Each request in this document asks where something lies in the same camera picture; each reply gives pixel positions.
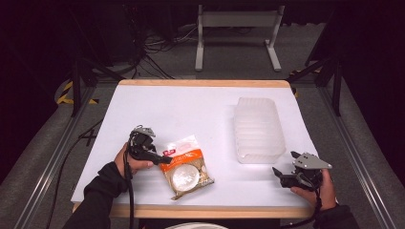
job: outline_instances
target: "table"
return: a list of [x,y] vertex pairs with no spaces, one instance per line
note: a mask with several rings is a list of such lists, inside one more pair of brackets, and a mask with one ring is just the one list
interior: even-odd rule
[[[158,167],[139,171],[133,180],[135,217],[166,219],[290,219],[308,218],[311,208],[272,174],[293,170],[285,152],[273,165],[237,161],[232,130],[239,97],[269,97],[276,103],[287,152],[317,155],[298,104],[283,80],[122,80],[111,100],[95,145],[77,183],[72,202],[83,200],[84,187],[112,161],[133,128],[151,127],[158,152],[168,142],[194,135],[202,148],[208,174],[215,183],[171,200]],[[128,217],[129,195],[115,199],[111,216]]]

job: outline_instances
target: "package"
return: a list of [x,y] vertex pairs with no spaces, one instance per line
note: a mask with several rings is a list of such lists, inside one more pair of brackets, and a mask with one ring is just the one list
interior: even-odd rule
[[206,171],[203,152],[193,135],[169,143],[163,154],[173,157],[170,164],[160,165],[176,194],[172,197],[173,200],[214,183],[214,179],[211,179]]

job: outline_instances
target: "person's arm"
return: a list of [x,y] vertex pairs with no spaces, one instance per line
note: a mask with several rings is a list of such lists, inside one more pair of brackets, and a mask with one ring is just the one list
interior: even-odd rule
[[[327,169],[322,170],[322,185],[320,194],[322,206],[315,216],[314,228],[321,229],[357,229],[359,228],[349,206],[336,203],[336,194],[330,173]],[[298,187],[292,187],[291,192],[306,199],[313,207],[316,205],[316,195]]]
[[[84,189],[84,200],[68,219],[63,228],[110,228],[110,211],[113,199],[127,191],[124,179],[123,154],[126,144],[114,162],[106,164]],[[137,170],[150,168],[151,161],[137,161],[128,156],[128,163],[134,175]]]

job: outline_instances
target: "clear plastic container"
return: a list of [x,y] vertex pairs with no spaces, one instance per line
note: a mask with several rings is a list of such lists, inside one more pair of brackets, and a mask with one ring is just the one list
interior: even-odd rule
[[234,132],[237,158],[243,164],[273,164],[286,151],[277,107],[270,98],[241,97]]

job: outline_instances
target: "white tabletop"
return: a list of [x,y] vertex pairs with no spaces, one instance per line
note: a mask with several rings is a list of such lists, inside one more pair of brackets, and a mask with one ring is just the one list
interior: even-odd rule
[[[144,81],[124,81],[117,86],[72,202],[83,200],[84,187],[104,164],[115,158],[131,131],[143,125],[155,132],[153,143],[158,152],[169,142],[194,135],[202,148],[208,174],[215,183],[172,200],[174,193],[158,166],[139,171],[133,179],[136,209],[245,208],[285,212],[293,208],[304,209],[306,213],[302,217],[308,215],[309,205],[289,189],[282,188],[271,169],[275,167],[289,174],[293,170],[290,151],[317,155],[290,87],[267,88],[258,86],[260,81],[259,84],[258,81],[254,84],[238,81],[242,84],[230,87],[211,87],[211,81],[202,84],[206,86],[183,83],[179,85],[185,86],[173,86],[173,82],[164,86],[164,82],[148,86]],[[287,146],[275,164],[238,162],[233,115],[240,97],[268,97],[275,101]],[[128,193],[115,199],[115,206],[128,203]]]

